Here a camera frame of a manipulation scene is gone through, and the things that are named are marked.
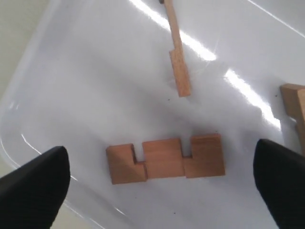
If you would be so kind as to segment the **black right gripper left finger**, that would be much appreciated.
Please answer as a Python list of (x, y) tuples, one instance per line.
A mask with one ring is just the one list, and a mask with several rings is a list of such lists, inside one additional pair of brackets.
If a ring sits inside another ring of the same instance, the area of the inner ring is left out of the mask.
[(56, 146), (0, 179), (0, 227), (49, 229), (71, 180), (65, 147)]

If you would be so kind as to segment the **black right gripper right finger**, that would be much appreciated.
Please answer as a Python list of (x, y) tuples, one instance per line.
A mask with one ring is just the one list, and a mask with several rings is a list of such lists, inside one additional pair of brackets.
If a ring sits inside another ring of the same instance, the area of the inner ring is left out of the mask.
[(281, 229), (305, 227), (305, 158), (268, 139), (255, 147), (256, 188)]

